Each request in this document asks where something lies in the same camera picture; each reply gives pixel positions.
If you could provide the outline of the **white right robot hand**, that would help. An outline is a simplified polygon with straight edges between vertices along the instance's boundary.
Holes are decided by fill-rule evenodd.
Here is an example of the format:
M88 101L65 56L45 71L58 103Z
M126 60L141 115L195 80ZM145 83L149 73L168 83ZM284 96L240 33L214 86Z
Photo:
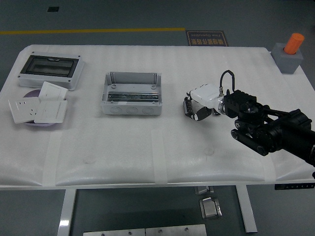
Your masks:
M212 113L215 116L225 115L223 88L205 84L187 92L183 107L185 116L201 121Z

